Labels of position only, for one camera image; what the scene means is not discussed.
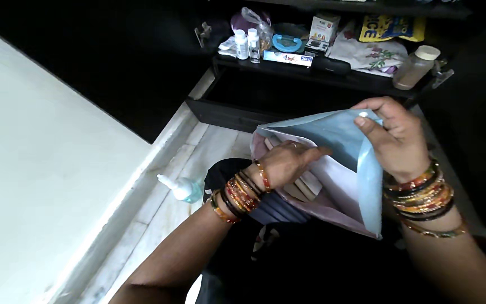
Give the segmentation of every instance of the blue liquid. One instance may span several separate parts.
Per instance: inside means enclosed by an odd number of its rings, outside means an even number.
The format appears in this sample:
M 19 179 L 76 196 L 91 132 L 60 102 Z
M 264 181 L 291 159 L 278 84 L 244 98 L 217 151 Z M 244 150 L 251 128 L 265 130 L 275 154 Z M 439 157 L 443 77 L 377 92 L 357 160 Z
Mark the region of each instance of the blue liquid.
M 196 203 L 202 197 L 202 189 L 199 185 L 192 180 L 189 180 L 186 177 L 182 177 L 182 179 L 187 180 L 189 183 L 192 184 L 192 193 L 191 195 L 183 198 L 182 201 L 187 202 L 189 204 Z

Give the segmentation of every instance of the toothpaste box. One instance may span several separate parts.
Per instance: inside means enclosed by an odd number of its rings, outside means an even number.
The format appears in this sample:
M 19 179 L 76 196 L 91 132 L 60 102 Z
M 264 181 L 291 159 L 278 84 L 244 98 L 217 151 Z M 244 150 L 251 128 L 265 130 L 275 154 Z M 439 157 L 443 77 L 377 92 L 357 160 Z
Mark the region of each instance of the toothpaste box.
M 264 60 L 297 64 L 298 66 L 311 66 L 312 59 L 313 58 L 310 56 L 301 54 L 273 52 L 269 50 L 264 51 Z

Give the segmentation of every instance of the light blue bag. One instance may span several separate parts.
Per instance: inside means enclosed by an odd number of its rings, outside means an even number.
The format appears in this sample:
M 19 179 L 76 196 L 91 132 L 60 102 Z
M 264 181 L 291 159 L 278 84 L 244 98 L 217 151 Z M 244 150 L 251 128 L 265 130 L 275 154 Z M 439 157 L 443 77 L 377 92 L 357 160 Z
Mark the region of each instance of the light blue bag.
M 358 115 L 382 124 L 371 110 L 341 110 L 298 119 L 263 124 L 253 135 L 253 158 L 267 153 L 264 137 L 275 135 L 309 146 L 325 146 L 332 156 L 323 156 L 309 166 L 323 188 L 312 202 L 302 202 L 277 189 L 294 207 L 348 230 L 381 238 L 382 168 L 365 135 L 354 125 Z

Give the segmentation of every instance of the drawer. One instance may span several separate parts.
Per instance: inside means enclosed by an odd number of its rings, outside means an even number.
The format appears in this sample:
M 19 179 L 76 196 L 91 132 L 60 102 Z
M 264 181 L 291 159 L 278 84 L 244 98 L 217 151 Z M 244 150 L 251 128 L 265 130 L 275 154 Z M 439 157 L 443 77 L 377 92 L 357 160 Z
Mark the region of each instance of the drawer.
M 186 102 L 201 122 L 251 133 L 259 124 L 343 110 L 376 96 L 365 91 L 223 67 L 201 99 L 189 98 Z

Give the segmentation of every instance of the hand sanitizer bottle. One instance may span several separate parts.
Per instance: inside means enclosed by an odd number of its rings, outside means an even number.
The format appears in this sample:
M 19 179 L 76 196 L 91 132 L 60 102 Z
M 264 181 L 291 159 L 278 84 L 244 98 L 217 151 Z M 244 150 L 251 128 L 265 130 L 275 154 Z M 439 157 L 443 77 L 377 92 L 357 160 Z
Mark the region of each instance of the hand sanitizer bottle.
M 180 201 L 187 203 L 194 203 L 200 199 L 202 192 L 197 183 L 185 177 L 180 177 L 177 180 L 172 180 L 165 175 L 157 175 L 159 181 L 172 189 L 174 197 Z
M 260 38 L 256 29 L 248 29 L 248 56 L 252 63 L 260 63 Z

